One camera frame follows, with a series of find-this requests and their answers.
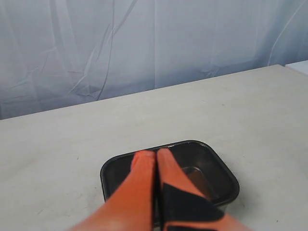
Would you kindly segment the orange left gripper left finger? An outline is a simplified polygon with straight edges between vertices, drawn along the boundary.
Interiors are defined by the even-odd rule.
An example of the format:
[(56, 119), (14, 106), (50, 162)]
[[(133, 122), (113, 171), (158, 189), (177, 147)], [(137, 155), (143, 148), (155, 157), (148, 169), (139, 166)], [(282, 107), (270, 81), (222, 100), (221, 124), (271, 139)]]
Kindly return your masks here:
[(151, 231), (154, 212), (156, 157), (136, 152), (131, 170), (113, 195), (72, 231)]

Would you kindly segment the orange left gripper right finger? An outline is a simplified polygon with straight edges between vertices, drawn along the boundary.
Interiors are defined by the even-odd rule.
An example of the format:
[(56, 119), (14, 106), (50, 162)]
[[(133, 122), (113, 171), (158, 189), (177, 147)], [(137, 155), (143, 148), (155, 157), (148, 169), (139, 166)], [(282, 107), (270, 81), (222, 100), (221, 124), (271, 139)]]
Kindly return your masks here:
[(161, 186), (164, 231), (249, 231), (215, 207), (181, 170), (168, 148), (159, 149), (157, 163)]

